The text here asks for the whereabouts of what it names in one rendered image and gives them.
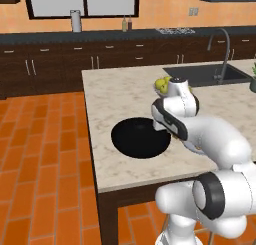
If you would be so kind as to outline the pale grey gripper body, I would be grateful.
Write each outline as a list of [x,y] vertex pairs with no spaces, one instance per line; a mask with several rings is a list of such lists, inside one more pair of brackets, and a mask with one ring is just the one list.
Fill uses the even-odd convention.
[[185,141],[184,146],[193,153],[196,153],[199,155],[207,154],[207,150],[208,150],[207,145],[197,145],[197,144],[193,143],[192,141]]

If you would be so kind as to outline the black round plate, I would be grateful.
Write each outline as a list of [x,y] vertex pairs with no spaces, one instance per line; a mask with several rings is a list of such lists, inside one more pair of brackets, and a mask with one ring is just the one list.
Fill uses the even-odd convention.
[[171,142],[171,135],[166,131],[156,131],[153,120],[133,117],[120,121],[111,131],[111,140],[122,154],[148,159],[162,154]]

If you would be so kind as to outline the grey bowl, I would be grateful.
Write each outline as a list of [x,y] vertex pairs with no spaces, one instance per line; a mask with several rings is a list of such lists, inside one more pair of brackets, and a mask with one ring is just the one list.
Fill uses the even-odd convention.
[[168,97],[168,92],[167,92],[166,94],[163,94],[163,93],[160,92],[160,89],[156,89],[156,88],[155,88],[155,85],[154,85],[153,87],[154,87],[154,90],[155,90],[156,94],[157,94],[159,97],[163,97],[163,98]]

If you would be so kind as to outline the dark sink basin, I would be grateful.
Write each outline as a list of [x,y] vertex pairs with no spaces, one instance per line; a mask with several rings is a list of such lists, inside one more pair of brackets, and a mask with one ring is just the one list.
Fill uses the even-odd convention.
[[[206,87],[219,85],[217,76],[221,74],[221,64],[167,67],[164,71],[172,76],[187,79],[191,87]],[[237,68],[227,65],[222,85],[249,83],[252,77],[238,70]]]

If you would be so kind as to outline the green potted plant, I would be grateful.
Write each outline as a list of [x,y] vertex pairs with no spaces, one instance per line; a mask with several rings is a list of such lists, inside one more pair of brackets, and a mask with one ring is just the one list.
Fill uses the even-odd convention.
[[252,70],[253,70],[254,76],[251,79],[249,88],[252,92],[256,93],[256,62],[254,63]]

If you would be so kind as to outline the grey curved tap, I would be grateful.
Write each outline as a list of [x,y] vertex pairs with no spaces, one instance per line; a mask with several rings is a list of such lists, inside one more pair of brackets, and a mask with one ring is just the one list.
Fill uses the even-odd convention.
[[230,53],[230,36],[224,28],[217,28],[217,31],[221,31],[226,37],[226,53],[225,53],[225,58],[224,58],[224,61],[222,64],[221,73],[219,75],[214,76],[214,79],[219,84],[222,84],[224,77],[225,77],[225,73],[226,73],[226,69],[227,69],[227,61],[228,61],[228,57],[229,57],[229,53]]

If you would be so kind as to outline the dark wood island base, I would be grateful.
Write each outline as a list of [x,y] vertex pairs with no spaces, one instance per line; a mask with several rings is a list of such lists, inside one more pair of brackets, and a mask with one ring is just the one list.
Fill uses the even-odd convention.
[[98,179],[94,178],[102,245],[119,245],[118,209],[120,207],[153,201],[159,187],[169,183],[192,180],[194,180],[194,177],[167,180],[165,182],[147,181],[129,184],[126,188],[111,188],[109,191],[104,191],[100,188]]

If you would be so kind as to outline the silver hob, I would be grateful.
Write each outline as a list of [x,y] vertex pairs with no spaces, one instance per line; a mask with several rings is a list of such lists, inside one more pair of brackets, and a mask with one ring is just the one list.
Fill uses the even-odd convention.
[[187,34],[195,34],[196,31],[188,28],[188,27],[183,27],[183,28],[157,28],[155,29],[156,31],[160,32],[163,35],[187,35]]

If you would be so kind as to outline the dark wood cupboard run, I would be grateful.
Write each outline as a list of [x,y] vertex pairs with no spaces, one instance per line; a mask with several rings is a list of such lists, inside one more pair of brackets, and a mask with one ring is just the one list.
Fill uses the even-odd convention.
[[[213,28],[0,34],[0,99],[78,92],[83,70],[221,61],[226,37]],[[224,27],[229,60],[256,58],[256,26]]]

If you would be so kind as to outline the black framed window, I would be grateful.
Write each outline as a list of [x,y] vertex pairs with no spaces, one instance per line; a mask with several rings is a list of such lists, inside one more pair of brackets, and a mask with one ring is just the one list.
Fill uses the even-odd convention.
[[138,17],[139,0],[25,0],[30,19]]

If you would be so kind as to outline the dark wall shelf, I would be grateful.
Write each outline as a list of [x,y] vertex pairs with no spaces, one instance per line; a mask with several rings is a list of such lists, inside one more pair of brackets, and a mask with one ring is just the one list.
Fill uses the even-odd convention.
[[210,3],[250,3],[250,2],[256,3],[256,0],[200,0],[200,1],[210,2]]

